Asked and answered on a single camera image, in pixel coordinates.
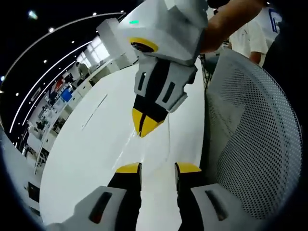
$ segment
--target yellow accent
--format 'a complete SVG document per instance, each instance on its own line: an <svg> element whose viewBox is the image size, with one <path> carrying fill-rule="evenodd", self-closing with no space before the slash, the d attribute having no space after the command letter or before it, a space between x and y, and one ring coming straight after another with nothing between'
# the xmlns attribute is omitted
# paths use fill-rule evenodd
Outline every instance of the yellow accent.
<svg viewBox="0 0 308 231"><path fill-rule="evenodd" d="M139 163L133 163L129 165L122 166L117 169L116 173L137 173Z"/></svg>
<svg viewBox="0 0 308 231"><path fill-rule="evenodd" d="M164 121L157 123L155 120L146 116L143 122L140 137L145 137L147 134L149 134L151 131L153 131L155 128L161 125L163 122Z"/></svg>
<svg viewBox="0 0 308 231"><path fill-rule="evenodd" d="M179 166L180 173L201 172L200 168L188 162L177 162L176 164Z"/></svg>
<svg viewBox="0 0 308 231"><path fill-rule="evenodd" d="M158 46L155 43L153 43L153 42L151 42L151 41L149 41L145 38L144 39L143 38L137 38L137 37L129 38L129 43L133 43L133 42L141 43L141 44L144 44L148 47L151 47L154 50L154 52L158 51Z"/></svg>
<svg viewBox="0 0 308 231"><path fill-rule="evenodd" d="M139 135L139 127L140 127L140 120L141 120L142 113L138 111L137 109L133 108L132 115L133 115L133 122L134 122L135 130L137 134Z"/></svg>

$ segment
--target yellow ring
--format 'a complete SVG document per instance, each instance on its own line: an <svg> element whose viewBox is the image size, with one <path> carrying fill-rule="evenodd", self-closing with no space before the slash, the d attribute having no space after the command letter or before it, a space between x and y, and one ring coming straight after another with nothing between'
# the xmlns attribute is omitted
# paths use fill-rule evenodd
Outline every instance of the yellow ring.
<svg viewBox="0 0 308 231"><path fill-rule="evenodd" d="M148 47L151 47L154 52L158 51L158 46L155 43L152 43L151 41L147 40L147 39L143 39L143 38L137 38L137 37L132 37L129 38L129 43L133 43L133 42L137 42L143 45L146 45Z"/></svg>

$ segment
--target chair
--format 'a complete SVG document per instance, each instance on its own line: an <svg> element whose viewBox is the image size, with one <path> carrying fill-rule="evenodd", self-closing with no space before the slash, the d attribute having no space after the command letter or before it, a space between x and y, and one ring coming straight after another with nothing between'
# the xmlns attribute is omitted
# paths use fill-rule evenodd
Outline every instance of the chair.
<svg viewBox="0 0 308 231"><path fill-rule="evenodd" d="M303 148L284 92L260 66L226 49L206 97L210 183L238 197L256 219L276 215L297 186Z"/></svg>

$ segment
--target window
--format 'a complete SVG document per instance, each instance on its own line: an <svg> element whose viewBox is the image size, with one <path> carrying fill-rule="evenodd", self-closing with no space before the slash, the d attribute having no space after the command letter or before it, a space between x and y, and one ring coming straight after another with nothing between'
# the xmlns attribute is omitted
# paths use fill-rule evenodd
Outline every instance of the window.
<svg viewBox="0 0 308 231"><path fill-rule="evenodd" d="M97 63L109 56L106 47L98 36L93 39L92 43L87 47L87 49Z"/></svg>
<svg viewBox="0 0 308 231"><path fill-rule="evenodd" d="M84 54L84 52L82 52L80 54L80 56L77 57L77 62L81 63L81 64L85 64L88 68L91 67L91 63L89 62L89 60L86 58L86 55Z"/></svg>

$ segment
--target green light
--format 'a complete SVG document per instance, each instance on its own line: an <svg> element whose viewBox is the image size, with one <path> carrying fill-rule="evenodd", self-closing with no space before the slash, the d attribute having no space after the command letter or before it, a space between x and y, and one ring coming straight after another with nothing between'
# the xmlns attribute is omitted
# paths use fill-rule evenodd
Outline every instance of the green light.
<svg viewBox="0 0 308 231"><path fill-rule="evenodd" d="M129 24L138 24L139 21L138 20L135 20L135 21L130 21Z"/></svg>

